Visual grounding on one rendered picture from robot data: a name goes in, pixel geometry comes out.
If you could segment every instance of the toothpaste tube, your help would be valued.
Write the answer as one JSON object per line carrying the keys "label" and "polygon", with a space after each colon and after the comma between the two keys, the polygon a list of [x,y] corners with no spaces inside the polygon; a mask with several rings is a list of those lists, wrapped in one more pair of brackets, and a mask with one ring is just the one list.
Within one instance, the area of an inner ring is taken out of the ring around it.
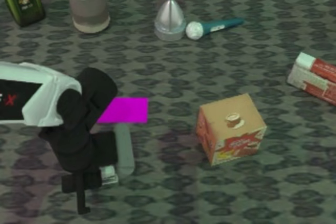
{"label": "toothpaste tube", "polygon": [[322,100],[336,105],[336,66],[300,53],[287,82]]}

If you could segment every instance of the gray mug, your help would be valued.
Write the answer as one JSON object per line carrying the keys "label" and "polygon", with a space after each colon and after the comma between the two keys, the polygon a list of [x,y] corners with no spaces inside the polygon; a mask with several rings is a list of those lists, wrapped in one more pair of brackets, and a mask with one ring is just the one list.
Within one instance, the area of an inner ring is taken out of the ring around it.
{"label": "gray mug", "polygon": [[110,24],[106,0],[69,0],[74,26],[83,33],[94,34]]}

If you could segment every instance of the patterned fabric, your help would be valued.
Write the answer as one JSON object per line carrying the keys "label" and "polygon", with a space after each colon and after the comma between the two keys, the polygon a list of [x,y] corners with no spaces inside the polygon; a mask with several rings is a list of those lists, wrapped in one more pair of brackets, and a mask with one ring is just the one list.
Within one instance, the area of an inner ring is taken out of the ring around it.
{"label": "patterned fabric", "polygon": [[[246,23],[162,42],[161,0],[109,0],[111,27],[97,35],[73,28],[67,0],[44,0],[47,18],[26,28],[0,2],[0,60],[69,75],[97,67],[119,95],[151,100],[148,124],[132,126],[135,173],[88,192],[85,216],[60,192],[63,171],[38,129],[0,125],[1,223],[335,223],[336,108],[286,84],[300,51],[336,63],[335,0],[179,1],[188,21]],[[198,107],[245,92],[269,127],[260,151],[210,167],[194,133]]]}

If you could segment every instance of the hourglass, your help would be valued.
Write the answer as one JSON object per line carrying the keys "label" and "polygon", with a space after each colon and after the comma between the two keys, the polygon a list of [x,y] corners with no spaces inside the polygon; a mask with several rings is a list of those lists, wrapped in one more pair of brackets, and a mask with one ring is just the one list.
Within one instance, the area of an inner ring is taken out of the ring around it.
{"label": "hourglass", "polygon": [[186,22],[183,12],[175,0],[167,0],[161,6],[155,22],[155,34],[160,40],[175,41],[184,35]]}

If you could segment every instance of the toothpaste box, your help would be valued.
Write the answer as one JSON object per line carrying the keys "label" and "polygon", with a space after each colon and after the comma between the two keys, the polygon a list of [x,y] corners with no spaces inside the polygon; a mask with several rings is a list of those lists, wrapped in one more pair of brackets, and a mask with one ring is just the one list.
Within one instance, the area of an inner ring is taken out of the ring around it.
{"label": "toothpaste box", "polygon": [[305,53],[295,60],[287,82],[336,105],[336,67]]}
{"label": "toothpaste box", "polygon": [[196,133],[211,163],[256,154],[266,125],[249,94],[204,104]]}

